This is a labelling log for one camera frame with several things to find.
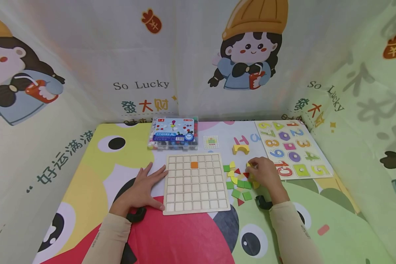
number 8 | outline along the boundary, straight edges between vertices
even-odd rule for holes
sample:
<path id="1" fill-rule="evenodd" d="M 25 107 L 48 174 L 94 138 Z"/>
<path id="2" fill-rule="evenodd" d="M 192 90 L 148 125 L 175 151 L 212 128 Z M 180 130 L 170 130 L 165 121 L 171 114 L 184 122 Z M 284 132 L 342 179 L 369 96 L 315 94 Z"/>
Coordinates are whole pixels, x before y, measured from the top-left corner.
<path id="1" fill-rule="evenodd" d="M 266 140 L 265 144 L 267 147 L 277 147 L 279 145 L 279 142 L 277 140 Z"/>
<path id="2" fill-rule="evenodd" d="M 296 143 L 299 147 L 311 147 L 311 143 L 308 140 L 305 140 L 305 142 L 302 143 L 299 140 L 296 140 Z"/>

hand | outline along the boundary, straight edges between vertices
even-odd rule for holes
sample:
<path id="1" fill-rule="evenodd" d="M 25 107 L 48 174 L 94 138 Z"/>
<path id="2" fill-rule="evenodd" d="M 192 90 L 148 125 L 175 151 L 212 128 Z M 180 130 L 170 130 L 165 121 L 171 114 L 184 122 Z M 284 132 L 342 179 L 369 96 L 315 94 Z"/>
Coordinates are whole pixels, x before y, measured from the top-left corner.
<path id="1" fill-rule="evenodd" d="M 57 95 L 52 94 L 51 92 L 48 92 L 47 88 L 45 88 L 45 86 L 40 86 L 38 89 L 40 90 L 40 96 L 44 97 L 47 100 L 51 100 L 57 96 Z"/>
<path id="2" fill-rule="evenodd" d="M 145 169 L 140 168 L 136 179 L 129 189 L 126 190 L 117 200 L 114 201 L 109 213 L 126 217 L 131 207 L 140 208 L 150 205 L 155 209 L 164 210 L 164 205 L 151 197 L 151 187 L 164 178 L 168 171 L 164 171 L 166 166 L 163 165 L 153 174 L 148 175 L 153 163 L 150 162 Z"/>
<path id="3" fill-rule="evenodd" d="M 254 80 L 254 87 L 260 86 L 260 79 L 261 79 L 261 76 L 258 76 L 258 77 Z"/>
<path id="4" fill-rule="evenodd" d="M 248 163 L 254 167 L 246 167 L 246 172 L 252 173 L 254 179 L 268 189 L 273 205 L 290 201 L 277 168 L 270 159 L 265 157 L 252 158 Z"/>
<path id="5" fill-rule="evenodd" d="M 208 83 L 210 84 L 210 87 L 215 87 L 219 85 L 219 80 L 217 80 L 215 77 L 212 77 L 210 80 L 208 80 Z"/>

left hand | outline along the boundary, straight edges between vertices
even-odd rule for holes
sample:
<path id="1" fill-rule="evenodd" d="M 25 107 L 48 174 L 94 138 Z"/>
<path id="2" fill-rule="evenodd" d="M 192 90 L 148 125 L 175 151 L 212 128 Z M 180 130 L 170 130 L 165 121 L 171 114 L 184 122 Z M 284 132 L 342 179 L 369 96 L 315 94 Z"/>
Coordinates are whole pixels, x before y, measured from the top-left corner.
<path id="1" fill-rule="evenodd" d="M 159 170 L 147 176 L 152 166 L 153 163 L 150 162 L 145 169 L 139 169 L 132 187 L 114 201 L 109 213 L 126 217 L 132 207 L 140 208 L 146 205 L 161 211 L 164 210 L 164 205 L 151 197 L 151 187 L 164 178 L 168 174 L 168 170 L 164 171 L 166 166 L 163 165 Z"/>
<path id="2" fill-rule="evenodd" d="M 261 76 L 258 76 L 258 77 L 254 80 L 254 87 L 260 86 L 260 79 L 261 79 Z"/>

yellow tile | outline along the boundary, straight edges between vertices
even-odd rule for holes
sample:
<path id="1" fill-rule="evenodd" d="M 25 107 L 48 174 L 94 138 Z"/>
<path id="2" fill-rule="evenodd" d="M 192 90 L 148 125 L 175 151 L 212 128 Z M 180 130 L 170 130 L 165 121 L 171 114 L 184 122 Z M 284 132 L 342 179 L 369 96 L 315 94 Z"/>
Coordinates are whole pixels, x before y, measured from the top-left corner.
<path id="1" fill-rule="evenodd" d="M 258 188 L 260 187 L 260 183 L 259 183 L 258 181 L 253 181 L 252 187 L 253 187 L 254 189 L 258 189 Z"/>

pattern card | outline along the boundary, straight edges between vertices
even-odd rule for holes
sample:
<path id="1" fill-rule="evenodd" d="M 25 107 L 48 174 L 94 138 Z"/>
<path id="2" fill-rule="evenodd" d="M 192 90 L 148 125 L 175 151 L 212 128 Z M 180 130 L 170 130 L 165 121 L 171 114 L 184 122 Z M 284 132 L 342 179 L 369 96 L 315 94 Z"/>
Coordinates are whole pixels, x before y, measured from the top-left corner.
<path id="1" fill-rule="evenodd" d="M 230 211 L 220 153 L 168 155 L 163 215 Z"/>
<path id="2" fill-rule="evenodd" d="M 204 149 L 220 149 L 219 136 L 203 136 Z"/>
<path id="3" fill-rule="evenodd" d="M 333 177 L 330 164 L 302 122 L 265 120 L 255 125 L 282 180 Z"/>

